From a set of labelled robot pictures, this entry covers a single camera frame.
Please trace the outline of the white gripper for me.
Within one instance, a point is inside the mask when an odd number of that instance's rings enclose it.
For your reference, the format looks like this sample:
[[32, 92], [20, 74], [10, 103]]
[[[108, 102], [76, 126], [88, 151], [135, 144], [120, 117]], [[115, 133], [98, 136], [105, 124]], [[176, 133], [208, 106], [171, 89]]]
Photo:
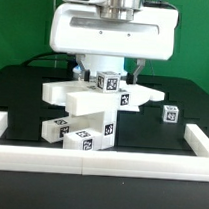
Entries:
[[65, 3], [55, 11], [50, 46], [57, 52], [79, 54], [75, 58], [85, 81], [91, 72], [85, 69], [85, 54], [137, 58], [136, 68], [126, 75], [130, 85], [137, 82], [144, 59], [172, 56], [177, 21], [178, 12], [173, 9], [147, 7], [124, 22], [102, 18], [96, 6]]

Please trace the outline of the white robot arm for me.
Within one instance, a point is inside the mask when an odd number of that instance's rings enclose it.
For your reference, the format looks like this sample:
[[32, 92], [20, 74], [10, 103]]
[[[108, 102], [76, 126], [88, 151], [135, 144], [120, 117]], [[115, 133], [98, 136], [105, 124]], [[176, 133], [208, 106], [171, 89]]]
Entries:
[[176, 7], [163, 0], [62, 0], [51, 24], [50, 46], [73, 54], [92, 76], [101, 70], [122, 72], [126, 58], [143, 67], [147, 59], [173, 54]]

